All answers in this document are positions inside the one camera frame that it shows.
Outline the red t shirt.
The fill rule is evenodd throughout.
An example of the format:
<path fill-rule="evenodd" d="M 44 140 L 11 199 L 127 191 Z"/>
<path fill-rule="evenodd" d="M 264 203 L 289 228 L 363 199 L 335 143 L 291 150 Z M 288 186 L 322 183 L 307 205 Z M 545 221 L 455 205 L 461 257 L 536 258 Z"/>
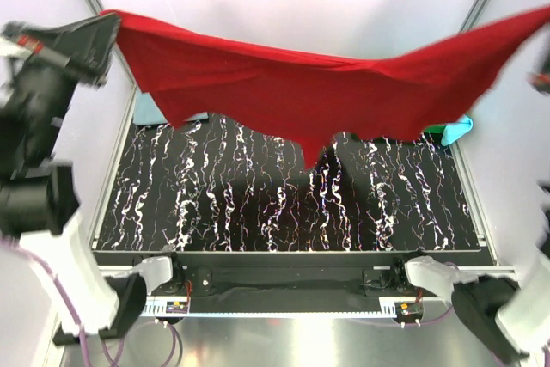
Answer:
<path fill-rule="evenodd" d="M 225 40 L 125 11 L 119 16 L 119 49 L 171 126 L 219 113 L 299 144 L 313 167 L 340 132 L 412 141 L 430 125 L 458 120 L 548 23 L 549 9 L 374 60 Z"/>

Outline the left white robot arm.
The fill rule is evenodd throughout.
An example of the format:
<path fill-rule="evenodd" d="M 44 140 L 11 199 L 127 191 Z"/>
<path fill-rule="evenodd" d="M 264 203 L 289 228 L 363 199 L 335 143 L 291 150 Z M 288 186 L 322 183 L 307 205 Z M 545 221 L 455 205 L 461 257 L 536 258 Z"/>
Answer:
<path fill-rule="evenodd" d="M 1 242 L 29 261 L 58 311 L 58 346 L 96 335 L 124 337 L 156 288 L 169 295 L 186 274 L 167 255 L 104 276 L 95 260 L 74 188 L 72 166 L 52 151 L 77 85 L 107 80 L 120 17 L 106 13 L 57 28 L 6 24 L 9 64 L 1 106 Z"/>

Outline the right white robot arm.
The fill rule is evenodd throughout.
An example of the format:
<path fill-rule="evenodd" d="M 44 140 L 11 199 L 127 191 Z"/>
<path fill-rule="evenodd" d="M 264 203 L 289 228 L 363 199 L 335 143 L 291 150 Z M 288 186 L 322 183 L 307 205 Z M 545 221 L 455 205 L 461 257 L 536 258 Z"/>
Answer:
<path fill-rule="evenodd" d="M 503 363 L 549 351 L 549 44 L 530 42 L 473 110 L 460 144 L 476 222 L 514 278 L 425 252 L 394 260 L 394 284 L 429 291 Z"/>

